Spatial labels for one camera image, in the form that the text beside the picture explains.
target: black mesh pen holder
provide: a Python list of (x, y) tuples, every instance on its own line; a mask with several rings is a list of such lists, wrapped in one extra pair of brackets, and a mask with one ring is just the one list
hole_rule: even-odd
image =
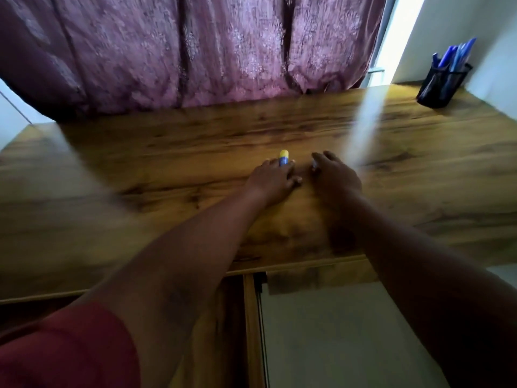
[(417, 102), (431, 109), (444, 108), (471, 70), (470, 64), (465, 64), (462, 72), (449, 72), (431, 67), (418, 92)]

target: red shirt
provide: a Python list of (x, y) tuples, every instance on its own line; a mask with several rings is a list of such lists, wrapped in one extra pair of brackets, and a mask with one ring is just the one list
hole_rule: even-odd
[(140, 386), (133, 340), (94, 303), (68, 306), (0, 337), (0, 387)]

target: finger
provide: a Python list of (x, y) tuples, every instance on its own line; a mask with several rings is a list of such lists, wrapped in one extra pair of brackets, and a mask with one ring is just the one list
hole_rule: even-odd
[(328, 159), (325, 155), (320, 153), (312, 153), (313, 159), (318, 164), (318, 167), (326, 167), (330, 163), (330, 159)]
[(339, 159), (338, 156), (334, 154), (332, 151), (323, 151), (323, 154), (330, 160), (333, 160), (335, 162), (341, 162), (341, 159)]
[(288, 162), (287, 164), (285, 164), (284, 166), (282, 166), (282, 171), (287, 174), (288, 176), (290, 176), (293, 171), (294, 171), (294, 160)]
[(303, 179), (300, 176), (295, 175), (294, 177), (291, 177), (288, 179), (288, 189), (293, 189), (299, 185), (301, 185)]

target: hand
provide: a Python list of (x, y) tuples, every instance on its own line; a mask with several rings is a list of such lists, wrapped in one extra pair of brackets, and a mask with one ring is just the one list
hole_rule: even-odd
[(294, 161), (280, 166), (278, 159), (268, 159), (253, 170), (244, 188), (255, 193), (264, 208), (269, 207), (284, 200), (301, 184), (301, 177), (292, 176), (293, 171)]
[(361, 195), (361, 180), (356, 172), (334, 153), (323, 151), (323, 154), (313, 153), (312, 157), (317, 163), (313, 169), (314, 187), (324, 202), (342, 208), (350, 197)]

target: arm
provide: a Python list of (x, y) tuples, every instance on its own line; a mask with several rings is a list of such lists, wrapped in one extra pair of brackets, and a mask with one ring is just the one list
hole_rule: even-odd
[(299, 177), (290, 162), (265, 161), (233, 195), (168, 231), (78, 302), (118, 316), (137, 348), (143, 387), (167, 385), (192, 326), (260, 212), (285, 199)]
[(449, 384), (517, 378), (517, 290), (414, 228), (390, 220), (334, 154), (313, 154), (314, 182), (353, 231), (386, 290)]

